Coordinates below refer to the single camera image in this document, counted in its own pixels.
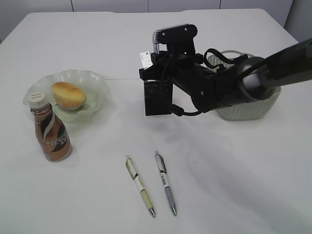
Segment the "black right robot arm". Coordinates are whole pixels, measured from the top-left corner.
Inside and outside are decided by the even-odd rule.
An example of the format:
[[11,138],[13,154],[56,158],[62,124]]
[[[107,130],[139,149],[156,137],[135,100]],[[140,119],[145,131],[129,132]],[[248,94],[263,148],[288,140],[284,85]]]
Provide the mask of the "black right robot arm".
[[227,58],[210,48],[220,63],[212,65],[206,54],[171,57],[163,52],[147,69],[140,69],[144,81],[146,115],[188,116],[173,104],[172,89],[178,87],[191,98],[193,116],[216,109],[268,100],[274,91],[289,84],[311,80],[312,41],[310,39],[283,49],[267,58],[246,54]]

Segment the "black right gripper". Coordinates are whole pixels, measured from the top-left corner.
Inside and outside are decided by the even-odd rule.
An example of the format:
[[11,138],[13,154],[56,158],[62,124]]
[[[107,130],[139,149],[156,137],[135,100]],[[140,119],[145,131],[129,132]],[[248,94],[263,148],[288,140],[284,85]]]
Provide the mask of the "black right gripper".
[[232,66],[212,66],[207,56],[202,54],[180,54],[173,58],[169,52],[160,51],[159,54],[151,53],[153,65],[148,69],[141,68],[139,77],[143,82],[160,81],[160,93],[172,114],[184,114],[185,110],[166,99],[163,94],[165,80],[189,95],[197,114],[242,104],[244,95],[239,87],[241,78],[238,69],[244,61],[244,55],[230,60],[217,50],[207,52]]

